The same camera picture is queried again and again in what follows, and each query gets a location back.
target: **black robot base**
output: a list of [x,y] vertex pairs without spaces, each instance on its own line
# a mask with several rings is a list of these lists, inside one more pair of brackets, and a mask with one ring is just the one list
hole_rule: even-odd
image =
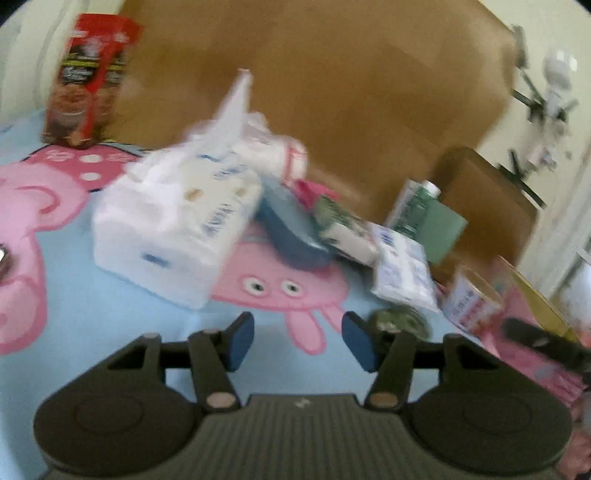
[[[243,313],[187,342],[146,334],[48,398],[34,421],[47,480],[558,480],[568,410],[461,335],[442,343],[372,331],[353,312],[343,339],[377,371],[354,395],[253,395],[242,406],[226,374],[254,338]],[[190,368],[197,403],[168,388]],[[439,384],[408,402],[413,370]]]

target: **pink pig character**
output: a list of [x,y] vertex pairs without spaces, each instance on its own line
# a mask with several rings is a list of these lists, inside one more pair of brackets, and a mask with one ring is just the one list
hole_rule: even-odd
[[89,192],[95,192],[121,175],[126,163],[137,159],[110,145],[93,145],[86,150],[49,145],[29,155],[25,163],[49,165],[69,175]]
[[340,333],[340,304],[349,286],[340,267],[322,271],[292,270],[284,265],[256,224],[251,225],[213,289],[212,299],[243,307],[284,312],[290,337],[309,355],[326,349],[322,328],[312,314],[319,310]]
[[0,355],[27,347],[45,326],[45,268],[35,232],[69,223],[88,195],[69,175],[47,165],[0,166],[0,243],[14,260],[0,281]]

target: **pink item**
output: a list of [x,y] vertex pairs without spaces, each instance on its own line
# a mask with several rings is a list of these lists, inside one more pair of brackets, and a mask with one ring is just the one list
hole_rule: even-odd
[[89,192],[100,190],[123,173],[127,162],[138,157],[108,145],[94,145],[86,150],[50,145],[31,154],[25,163],[44,163],[75,179]]
[[87,199],[76,181],[49,166],[0,166],[0,243],[14,260],[0,283],[0,355],[27,347],[45,326],[45,268],[35,232],[69,223]]
[[349,286],[336,263],[316,272],[292,270],[281,260],[266,233],[251,224],[218,280],[212,299],[247,308],[284,312],[295,345],[309,355],[326,349],[326,339],[313,310],[319,310],[340,333],[340,304]]
[[296,180],[291,187],[295,198],[307,209],[312,210],[318,197],[326,195],[333,200],[338,200],[339,195],[320,183],[309,180]]
[[493,266],[491,284],[501,293],[504,308],[491,318],[486,330],[478,335],[480,341],[490,353],[546,388],[565,405],[570,406],[580,397],[585,388],[581,377],[566,371],[561,365],[543,355],[503,337],[501,326],[506,318],[514,317],[539,326],[519,286],[510,280],[511,271],[512,267],[500,257]]

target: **snack package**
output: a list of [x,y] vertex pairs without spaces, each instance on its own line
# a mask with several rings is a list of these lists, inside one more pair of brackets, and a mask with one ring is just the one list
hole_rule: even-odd
[[371,292],[383,300],[438,312],[423,246],[384,226],[374,223],[370,226],[378,247]]
[[140,33],[119,15],[78,17],[47,105],[44,142],[87,148],[103,139]]
[[341,255],[363,265],[373,265],[378,250],[361,218],[356,217],[332,198],[321,195],[314,205],[314,219],[320,238]]

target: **metal screw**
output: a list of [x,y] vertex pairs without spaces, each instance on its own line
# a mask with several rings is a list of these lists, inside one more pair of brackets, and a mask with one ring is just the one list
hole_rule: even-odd
[[230,408],[236,401],[236,396],[228,392],[214,392],[206,400],[211,408]]
[[398,405],[398,397],[390,392],[376,392],[369,396],[369,403],[376,408],[394,408]]

